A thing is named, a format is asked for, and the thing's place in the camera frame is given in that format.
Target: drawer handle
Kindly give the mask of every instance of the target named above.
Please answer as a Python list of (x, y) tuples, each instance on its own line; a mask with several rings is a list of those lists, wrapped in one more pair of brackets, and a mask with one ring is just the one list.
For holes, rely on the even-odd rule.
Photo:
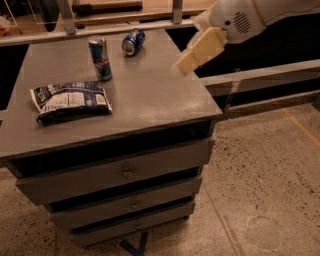
[(140, 230), (141, 229), (141, 225), (139, 222), (136, 223), (136, 230)]
[(132, 209), (137, 209), (138, 208), (138, 204), (135, 201), (133, 201), (132, 204), (131, 204), (131, 208)]
[(128, 168), (123, 169), (123, 177), (130, 178), (132, 176), (132, 172)]

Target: drawer front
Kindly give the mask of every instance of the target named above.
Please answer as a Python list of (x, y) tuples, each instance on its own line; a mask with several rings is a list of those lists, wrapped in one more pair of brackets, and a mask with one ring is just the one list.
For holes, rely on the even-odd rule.
[(144, 191), (131, 196), (124, 195), (108, 202), (97, 202), (87, 208), (67, 210), (50, 214), (50, 220), (62, 230), (71, 230), (116, 216), (147, 209), (177, 199), (193, 196), (200, 189), (201, 176), (173, 182), (152, 191)]
[(16, 186), (35, 205), (49, 204), (202, 166), (209, 162), (212, 147), (213, 141), (197, 140), (112, 163), (19, 179)]
[(107, 228), (96, 229), (92, 232), (83, 232), (70, 235), (71, 240), (80, 247), (100, 243), (125, 234), (142, 231), (144, 229), (166, 223), (175, 219), (189, 216), (193, 213), (194, 202), (179, 205), (166, 211), (136, 218)]

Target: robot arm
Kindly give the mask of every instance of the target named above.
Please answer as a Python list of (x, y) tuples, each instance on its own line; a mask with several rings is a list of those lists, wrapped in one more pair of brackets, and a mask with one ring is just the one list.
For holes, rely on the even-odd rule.
[(198, 32), (172, 71), (187, 75), (222, 53), (227, 43), (242, 43), (286, 17), (313, 13), (320, 13), (320, 0), (215, 0), (193, 19)]

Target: speckled floor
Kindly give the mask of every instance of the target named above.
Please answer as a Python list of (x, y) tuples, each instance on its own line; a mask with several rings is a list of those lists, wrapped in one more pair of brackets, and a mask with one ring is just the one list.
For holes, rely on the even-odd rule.
[[(144, 255), (320, 255), (319, 117), (306, 103), (219, 122), (194, 214), (149, 230)], [(5, 168), (0, 202), (1, 256), (143, 255), (141, 233), (77, 248)]]

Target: soda can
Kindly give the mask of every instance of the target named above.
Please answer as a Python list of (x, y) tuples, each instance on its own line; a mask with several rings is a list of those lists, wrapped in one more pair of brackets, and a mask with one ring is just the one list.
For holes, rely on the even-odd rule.
[(89, 37), (88, 42), (98, 80), (109, 81), (112, 78), (112, 72), (106, 39), (102, 36), (92, 36)]
[(127, 55), (134, 55), (139, 51), (145, 40), (145, 33), (141, 29), (135, 28), (123, 39), (122, 50)]

